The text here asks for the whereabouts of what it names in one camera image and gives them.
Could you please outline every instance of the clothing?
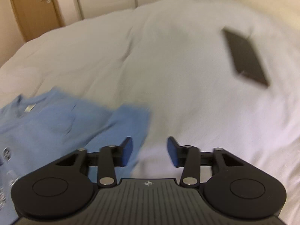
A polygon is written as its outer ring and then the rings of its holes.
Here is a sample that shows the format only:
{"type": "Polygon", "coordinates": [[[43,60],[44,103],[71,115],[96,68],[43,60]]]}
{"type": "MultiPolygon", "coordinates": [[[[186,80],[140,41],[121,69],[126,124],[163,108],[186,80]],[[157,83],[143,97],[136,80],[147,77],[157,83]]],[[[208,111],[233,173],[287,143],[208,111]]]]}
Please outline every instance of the clothing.
{"type": "MultiPolygon", "coordinates": [[[[149,112],[123,105],[115,111],[79,100],[57,89],[25,99],[18,96],[0,109],[0,186],[4,190],[1,224],[17,215],[10,186],[22,177],[78,148],[97,152],[103,146],[120,145],[130,136],[133,152],[126,168],[116,168],[117,178],[127,178],[148,130],[149,112]]],[[[95,182],[96,169],[89,178],[95,182]]]]}

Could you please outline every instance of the bed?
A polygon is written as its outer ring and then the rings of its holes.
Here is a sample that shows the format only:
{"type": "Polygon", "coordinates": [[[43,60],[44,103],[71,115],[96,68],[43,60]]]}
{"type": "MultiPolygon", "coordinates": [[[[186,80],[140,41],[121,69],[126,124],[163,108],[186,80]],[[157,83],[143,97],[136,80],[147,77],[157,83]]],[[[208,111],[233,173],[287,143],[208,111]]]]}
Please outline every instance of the bed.
{"type": "Polygon", "coordinates": [[[54,86],[110,108],[149,107],[132,177],[180,177],[169,136],[202,151],[223,147],[280,180],[280,218],[300,224],[300,33],[236,0],[153,1],[79,0],[90,19],[26,43],[0,69],[0,107],[54,86]],[[223,27],[252,41],[268,89],[235,75],[223,27]]]}

